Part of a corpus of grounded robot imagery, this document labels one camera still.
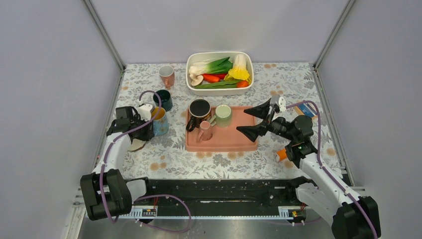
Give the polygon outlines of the black mug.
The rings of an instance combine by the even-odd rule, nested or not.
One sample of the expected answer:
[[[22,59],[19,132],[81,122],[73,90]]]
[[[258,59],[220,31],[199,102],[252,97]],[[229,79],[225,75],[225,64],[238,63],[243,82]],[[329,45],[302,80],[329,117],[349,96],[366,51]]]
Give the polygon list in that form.
[[[186,131],[191,132],[199,127],[202,121],[211,118],[211,105],[204,99],[194,100],[188,106],[188,113]]]

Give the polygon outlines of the large pink mug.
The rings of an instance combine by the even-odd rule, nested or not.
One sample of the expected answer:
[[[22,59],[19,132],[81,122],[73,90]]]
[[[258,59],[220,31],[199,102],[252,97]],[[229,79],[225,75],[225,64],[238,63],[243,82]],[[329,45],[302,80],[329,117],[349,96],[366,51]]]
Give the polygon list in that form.
[[[170,65],[160,67],[159,76],[166,88],[171,88],[175,83],[175,71]]]

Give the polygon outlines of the dark teal mug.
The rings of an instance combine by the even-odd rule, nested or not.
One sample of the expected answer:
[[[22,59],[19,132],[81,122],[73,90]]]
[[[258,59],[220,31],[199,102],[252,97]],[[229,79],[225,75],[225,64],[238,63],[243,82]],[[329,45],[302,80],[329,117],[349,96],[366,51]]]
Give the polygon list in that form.
[[[170,92],[168,90],[158,90],[155,92],[155,94],[153,95],[153,102],[156,107],[159,106],[158,97],[161,100],[161,107],[167,112],[170,111],[173,107]]]

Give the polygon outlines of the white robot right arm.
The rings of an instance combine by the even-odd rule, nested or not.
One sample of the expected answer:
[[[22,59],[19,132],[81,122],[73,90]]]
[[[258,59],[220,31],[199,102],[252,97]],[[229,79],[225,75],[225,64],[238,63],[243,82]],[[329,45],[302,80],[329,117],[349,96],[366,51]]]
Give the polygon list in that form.
[[[277,154],[302,170],[306,176],[290,181],[285,192],[288,203],[300,202],[310,206],[331,227],[336,239],[379,239],[381,227],[378,205],[370,196],[361,196],[348,186],[320,155],[321,143],[314,146],[313,119],[299,115],[287,121],[281,113],[288,109],[283,97],[276,95],[265,103],[248,108],[244,113],[261,119],[254,126],[238,126],[236,129],[255,142],[267,132],[288,139],[290,142]]]

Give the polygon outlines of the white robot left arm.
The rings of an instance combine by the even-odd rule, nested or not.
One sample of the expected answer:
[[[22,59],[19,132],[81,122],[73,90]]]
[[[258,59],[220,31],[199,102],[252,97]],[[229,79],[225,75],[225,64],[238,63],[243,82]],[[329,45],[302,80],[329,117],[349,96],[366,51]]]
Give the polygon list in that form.
[[[80,186],[88,218],[92,221],[110,219],[130,213],[137,199],[147,205],[154,200],[147,178],[124,179],[120,168],[125,154],[141,149],[154,137],[151,104],[119,107],[106,132],[106,144],[99,163],[92,173],[83,175]]]

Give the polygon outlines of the small pink mug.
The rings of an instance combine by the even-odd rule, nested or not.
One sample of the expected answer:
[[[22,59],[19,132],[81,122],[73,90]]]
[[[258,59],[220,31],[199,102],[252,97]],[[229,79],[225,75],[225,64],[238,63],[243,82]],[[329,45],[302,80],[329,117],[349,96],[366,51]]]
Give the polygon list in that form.
[[[212,138],[212,136],[213,131],[211,123],[206,120],[202,121],[197,135],[197,142],[208,141]]]

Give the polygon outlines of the light green mug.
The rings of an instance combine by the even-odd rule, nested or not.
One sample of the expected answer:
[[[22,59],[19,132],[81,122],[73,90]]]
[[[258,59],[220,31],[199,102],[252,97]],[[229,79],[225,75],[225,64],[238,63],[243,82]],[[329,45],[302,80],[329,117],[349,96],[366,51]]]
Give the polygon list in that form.
[[[232,123],[232,109],[228,105],[217,106],[214,115],[208,122],[211,123],[211,126],[229,127]]]

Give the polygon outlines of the blue patterned mug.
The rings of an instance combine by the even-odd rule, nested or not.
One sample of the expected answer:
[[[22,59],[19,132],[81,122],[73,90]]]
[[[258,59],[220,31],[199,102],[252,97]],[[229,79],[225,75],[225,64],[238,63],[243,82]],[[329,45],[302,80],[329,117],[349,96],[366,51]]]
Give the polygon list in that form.
[[[152,116],[155,117],[153,121],[154,136],[166,134],[169,130],[169,123],[165,109],[156,107],[152,112]]]

